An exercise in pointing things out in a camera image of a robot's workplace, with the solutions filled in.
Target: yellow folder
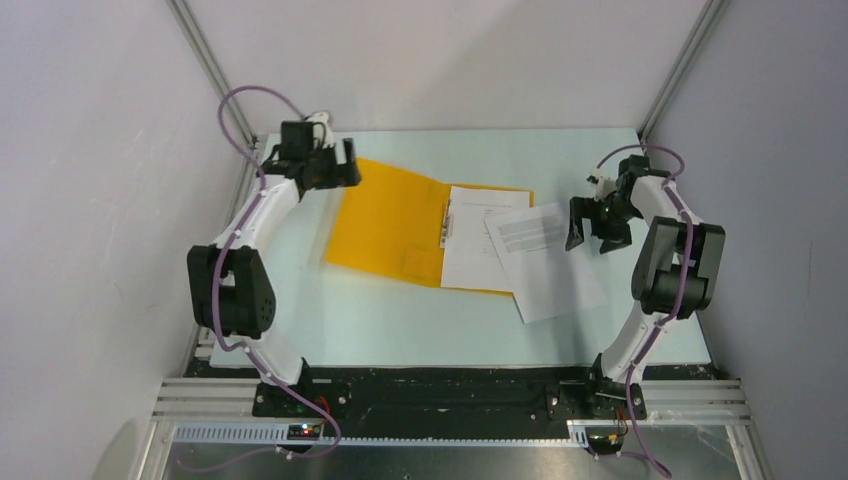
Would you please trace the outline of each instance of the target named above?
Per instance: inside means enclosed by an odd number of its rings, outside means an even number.
[[[326,261],[439,287],[444,261],[444,249],[439,242],[452,185],[364,158],[357,162],[362,182],[345,189]],[[530,192],[530,206],[533,204],[533,192]]]

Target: white wall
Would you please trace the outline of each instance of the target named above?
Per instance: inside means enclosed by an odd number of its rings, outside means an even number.
[[[733,2],[652,139],[724,225],[702,320],[779,479],[848,461],[848,3]]]
[[[190,3],[233,85],[394,130],[637,127],[705,0]],[[242,98],[279,129],[278,102]]]
[[[166,2],[4,2],[0,39],[0,478],[122,478],[238,160]]]

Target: sheet of paper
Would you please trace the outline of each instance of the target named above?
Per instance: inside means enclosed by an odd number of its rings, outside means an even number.
[[[586,254],[565,251],[567,205],[542,205],[485,221],[524,323],[606,303]]]
[[[529,206],[530,192],[451,187],[442,287],[510,291],[485,219]]]

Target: white table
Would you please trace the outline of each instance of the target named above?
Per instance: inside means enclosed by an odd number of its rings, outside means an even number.
[[[590,196],[591,168],[633,129],[357,132],[357,155],[447,183],[530,188],[536,204]],[[269,144],[275,143],[274,136]],[[615,175],[618,161],[605,170]],[[313,366],[548,366],[591,364],[618,334],[633,305],[630,277],[647,226],[631,221],[633,245],[590,252],[608,303],[525,325],[511,297],[426,288],[323,262],[343,191],[313,191],[283,220],[263,258],[277,297],[275,322]],[[706,364],[695,316],[647,358],[652,364]],[[241,352],[217,346],[213,366],[244,367]]]

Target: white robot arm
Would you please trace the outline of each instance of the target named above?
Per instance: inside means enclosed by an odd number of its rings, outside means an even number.
[[[618,390],[615,386],[625,384],[631,369],[631,382],[641,381],[647,350],[676,324],[673,320],[706,308],[712,298],[724,229],[705,224],[692,213],[668,175],[652,169],[647,157],[631,156],[619,165],[616,180],[602,177],[596,169],[589,177],[596,184],[595,197],[573,198],[570,203],[566,250],[583,242],[583,219],[591,221],[592,234],[603,240],[602,254],[630,245],[627,222],[631,218],[641,218],[650,226],[633,272],[633,309],[616,339],[596,361],[597,377],[607,382],[608,389]],[[685,259],[687,242],[691,242],[690,255]],[[676,254],[680,255],[677,263]],[[683,261],[688,261],[687,268],[682,268]],[[676,302],[681,286],[680,301]]]
[[[355,186],[361,177],[353,141],[335,140],[326,112],[303,121],[283,122],[280,131],[280,143],[262,164],[264,179],[253,180],[249,200],[212,245],[197,245],[189,251],[188,272],[195,321],[214,328],[212,303],[217,300],[224,336],[246,346],[250,355],[282,381],[295,384],[303,359],[285,342],[284,335],[275,332],[280,328],[279,322],[274,323],[276,299],[262,254],[283,218],[308,190]],[[259,202],[252,207],[257,194]],[[248,213],[249,218],[239,227]],[[214,299],[215,262],[233,234],[235,240],[217,279],[219,298]]]

